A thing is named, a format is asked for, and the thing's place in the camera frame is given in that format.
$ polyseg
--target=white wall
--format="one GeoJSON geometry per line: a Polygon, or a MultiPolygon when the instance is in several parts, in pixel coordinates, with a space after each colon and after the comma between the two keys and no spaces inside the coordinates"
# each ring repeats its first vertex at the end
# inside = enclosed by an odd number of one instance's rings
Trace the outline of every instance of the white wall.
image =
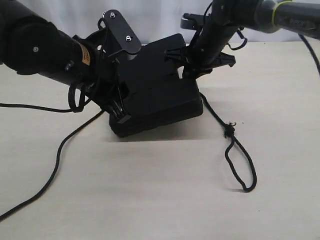
{"type": "MultiPolygon", "coordinates": [[[[203,14],[211,0],[20,0],[69,35],[86,37],[97,30],[102,12],[119,10],[143,43],[182,33],[189,41],[194,32],[180,29],[183,13],[203,14]]],[[[320,0],[300,0],[320,3],[320,0]]],[[[280,30],[274,34],[246,29],[252,42],[298,41],[297,34],[280,30]]],[[[234,36],[232,42],[239,42],[234,36]]]]}

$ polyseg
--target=table surface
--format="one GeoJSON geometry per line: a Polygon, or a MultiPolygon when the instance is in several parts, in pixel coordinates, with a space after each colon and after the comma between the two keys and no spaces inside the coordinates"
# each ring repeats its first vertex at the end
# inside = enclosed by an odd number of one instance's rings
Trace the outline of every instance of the table surface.
{"type": "MultiPolygon", "coordinates": [[[[220,117],[237,123],[256,167],[253,192],[237,191],[224,157],[230,140],[208,111],[126,139],[114,136],[104,114],[66,145],[46,194],[0,223],[0,239],[319,240],[313,59],[301,42],[249,43],[234,54],[233,68],[198,84],[220,117]]],[[[68,86],[5,66],[0,74],[0,102],[68,107],[68,86]]],[[[93,103],[79,114],[1,109],[1,212],[43,186],[60,142],[98,112],[93,103]]],[[[246,160],[235,149],[230,155],[250,184],[246,160]]]]}

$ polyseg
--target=cord knot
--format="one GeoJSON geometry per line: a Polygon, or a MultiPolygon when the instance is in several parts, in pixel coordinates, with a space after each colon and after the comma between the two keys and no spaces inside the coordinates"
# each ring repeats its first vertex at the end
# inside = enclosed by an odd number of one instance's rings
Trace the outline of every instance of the cord knot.
{"type": "Polygon", "coordinates": [[[236,123],[229,123],[224,125],[224,137],[225,138],[232,138],[235,135],[236,129],[234,126],[237,125],[236,123]]]}

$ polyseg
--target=orange label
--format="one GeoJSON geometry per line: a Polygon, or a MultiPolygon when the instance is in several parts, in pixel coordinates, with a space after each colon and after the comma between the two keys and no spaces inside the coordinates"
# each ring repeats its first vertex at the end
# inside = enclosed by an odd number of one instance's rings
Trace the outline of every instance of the orange label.
{"type": "Polygon", "coordinates": [[[90,66],[91,58],[90,58],[89,50],[84,45],[82,45],[81,43],[79,43],[79,44],[80,44],[80,47],[82,49],[82,62],[85,65],[90,66]]]}

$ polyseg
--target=screw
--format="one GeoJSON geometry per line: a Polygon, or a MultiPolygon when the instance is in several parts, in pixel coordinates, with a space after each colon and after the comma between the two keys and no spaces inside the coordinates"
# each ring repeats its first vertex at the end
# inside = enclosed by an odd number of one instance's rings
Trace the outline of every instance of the screw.
{"type": "Polygon", "coordinates": [[[128,35],[128,36],[125,37],[125,40],[126,40],[127,42],[131,42],[132,38],[128,35]]]}

